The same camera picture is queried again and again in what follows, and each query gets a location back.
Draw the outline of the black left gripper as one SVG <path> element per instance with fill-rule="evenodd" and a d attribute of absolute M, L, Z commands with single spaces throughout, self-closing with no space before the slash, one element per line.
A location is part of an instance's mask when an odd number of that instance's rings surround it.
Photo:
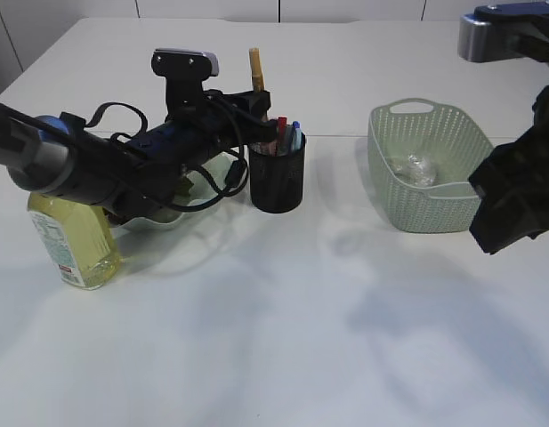
<path fill-rule="evenodd" d="M 270 93 L 204 92 L 203 109 L 175 114 L 165 123 L 165 142 L 180 160 L 208 160 L 228 149 L 274 141 L 277 120 L 265 119 Z"/>

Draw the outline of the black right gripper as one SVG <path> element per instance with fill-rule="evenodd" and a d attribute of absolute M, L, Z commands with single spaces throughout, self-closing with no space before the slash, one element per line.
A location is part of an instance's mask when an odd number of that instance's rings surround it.
<path fill-rule="evenodd" d="M 485 254 L 549 231 L 549 85 L 517 140 L 495 146 L 468 177 L 480 198 L 469 231 Z"/>

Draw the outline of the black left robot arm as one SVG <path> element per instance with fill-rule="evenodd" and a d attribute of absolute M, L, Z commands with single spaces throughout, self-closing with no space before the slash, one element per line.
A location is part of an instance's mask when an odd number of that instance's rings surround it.
<path fill-rule="evenodd" d="M 163 124 L 101 138 L 90 133 L 110 108 L 90 120 L 61 113 L 30 117 L 0 102 L 0 165 L 21 189 L 98 206 L 118 221 L 149 218 L 166 209 L 206 210 L 237 195 L 248 180 L 245 148 L 278 134 L 265 120 L 267 91 L 203 90 L 184 98 L 166 92 Z"/>

